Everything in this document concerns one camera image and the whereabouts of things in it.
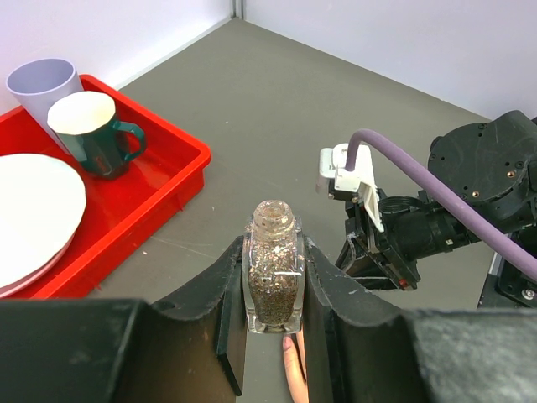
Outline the glitter nail polish bottle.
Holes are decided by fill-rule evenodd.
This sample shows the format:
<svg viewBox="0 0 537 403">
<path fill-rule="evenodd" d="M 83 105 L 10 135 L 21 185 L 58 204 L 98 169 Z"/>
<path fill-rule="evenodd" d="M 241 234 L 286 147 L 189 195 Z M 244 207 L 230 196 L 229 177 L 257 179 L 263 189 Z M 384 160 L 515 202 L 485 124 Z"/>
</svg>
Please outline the glitter nail polish bottle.
<svg viewBox="0 0 537 403">
<path fill-rule="evenodd" d="M 262 201 L 249 218 L 242 245 L 242 291 L 248 331 L 299 332 L 304 289 L 301 220 L 284 201 Z"/>
</svg>

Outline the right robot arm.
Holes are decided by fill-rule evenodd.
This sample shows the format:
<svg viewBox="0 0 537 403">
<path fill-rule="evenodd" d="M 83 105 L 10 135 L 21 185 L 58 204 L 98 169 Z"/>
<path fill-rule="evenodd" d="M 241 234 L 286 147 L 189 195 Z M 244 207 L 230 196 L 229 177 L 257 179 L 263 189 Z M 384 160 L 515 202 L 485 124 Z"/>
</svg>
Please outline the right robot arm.
<svg viewBox="0 0 537 403">
<path fill-rule="evenodd" d="M 531 255 L 536 254 L 536 121 L 518 110 L 437 137 L 427 165 L 437 179 Z M 329 186 L 346 203 L 346 241 L 336 267 L 369 290 L 414 290 L 417 263 L 478 238 L 433 196 L 380 191 L 379 232 L 365 204 Z"/>
</svg>

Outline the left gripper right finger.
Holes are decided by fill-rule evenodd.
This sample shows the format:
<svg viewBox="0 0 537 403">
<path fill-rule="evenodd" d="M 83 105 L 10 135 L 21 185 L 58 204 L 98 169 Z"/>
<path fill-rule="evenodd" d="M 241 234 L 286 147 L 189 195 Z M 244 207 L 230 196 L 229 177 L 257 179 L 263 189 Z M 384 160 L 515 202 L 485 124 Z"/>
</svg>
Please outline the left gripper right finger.
<svg viewBox="0 0 537 403">
<path fill-rule="evenodd" d="M 533 402 L 533 309 L 405 310 L 305 243 L 305 365 L 313 402 Z"/>
</svg>

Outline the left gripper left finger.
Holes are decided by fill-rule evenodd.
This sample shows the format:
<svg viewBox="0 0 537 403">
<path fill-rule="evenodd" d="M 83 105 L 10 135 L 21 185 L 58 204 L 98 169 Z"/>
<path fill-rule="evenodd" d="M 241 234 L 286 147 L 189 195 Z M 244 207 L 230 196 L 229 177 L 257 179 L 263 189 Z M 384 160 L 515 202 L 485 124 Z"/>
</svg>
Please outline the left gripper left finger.
<svg viewBox="0 0 537 403">
<path fill-rule="evenodd" d="M 4 402 L 233 402 L 247 326 L 242 240 L 164 298 L 7 300 Z"/>
</svg>

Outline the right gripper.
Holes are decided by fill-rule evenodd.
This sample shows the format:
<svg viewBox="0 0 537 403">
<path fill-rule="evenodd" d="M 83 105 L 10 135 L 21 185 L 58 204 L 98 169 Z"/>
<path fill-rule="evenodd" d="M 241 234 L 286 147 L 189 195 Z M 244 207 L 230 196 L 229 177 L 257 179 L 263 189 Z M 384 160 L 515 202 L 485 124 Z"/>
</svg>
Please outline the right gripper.
<svg viewBox="0 0 537 403">
<path fill-rule="evenodd" d="M 336 267 L 369 290 L 415 290 L 420 275 L 420 200 L 411 196 L 376 194 L 380 200 L 378 229 L 356 192 L 335 191 L 345 203 L 346 240 Z"/>
</svg>

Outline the mannequin hand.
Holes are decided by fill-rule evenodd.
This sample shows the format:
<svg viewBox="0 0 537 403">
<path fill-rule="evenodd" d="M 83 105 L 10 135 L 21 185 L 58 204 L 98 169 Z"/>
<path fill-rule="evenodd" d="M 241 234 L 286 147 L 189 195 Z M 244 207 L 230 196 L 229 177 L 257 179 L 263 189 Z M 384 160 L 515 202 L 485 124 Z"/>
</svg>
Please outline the mannequin hand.
<svg viewBox="0 0 537 403">
<path fill-rule="evenodd" d="M 285 335 L 282 340 L 284 371 L 294 403 L 309 403 L 303 332 Z"/>
</svg>

